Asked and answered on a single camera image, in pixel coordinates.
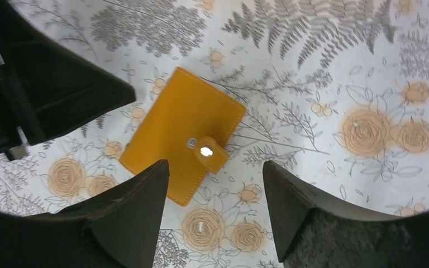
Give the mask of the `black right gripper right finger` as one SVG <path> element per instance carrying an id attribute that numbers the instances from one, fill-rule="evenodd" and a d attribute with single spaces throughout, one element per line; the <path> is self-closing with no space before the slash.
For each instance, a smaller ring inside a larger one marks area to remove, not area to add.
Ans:
<path id="1" fill-rule="evenodd" d="M 263 182 L 285 267 L 429 267 L 429 210 L 399 217 L 354 205 L 273 161 Z"/>

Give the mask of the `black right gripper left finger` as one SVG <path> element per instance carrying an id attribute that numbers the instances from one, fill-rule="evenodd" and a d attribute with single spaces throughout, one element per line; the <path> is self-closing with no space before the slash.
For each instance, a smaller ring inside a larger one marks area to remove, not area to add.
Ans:
<path id="1" fill-rule="evenodd" d="M 55 214 L 0 212 L 0 267 L 151 267 L 168 182 L 159 160 Z"/>

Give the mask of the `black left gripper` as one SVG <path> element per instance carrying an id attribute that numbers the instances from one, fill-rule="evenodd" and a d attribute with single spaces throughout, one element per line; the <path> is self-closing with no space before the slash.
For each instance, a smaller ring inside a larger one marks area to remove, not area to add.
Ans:
<path id="1" fill-rule="evenodd" d="M 0 1 L 0 154 L 9 161 L 136 100 L 133 87 L 59 45 Z"/>

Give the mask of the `yellow leather card holder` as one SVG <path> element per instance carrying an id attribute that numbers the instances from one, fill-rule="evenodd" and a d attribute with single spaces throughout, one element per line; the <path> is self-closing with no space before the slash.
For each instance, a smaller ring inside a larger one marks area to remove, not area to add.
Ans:
<path id="1" fill-rule="evenodd" d="M 230 158 L 225 146 L 246 107 L 177 67 L 119 161 L 137 175 L 158 160 L 169 163 L 166 196 L 185 207 L 207 173 Z"/>

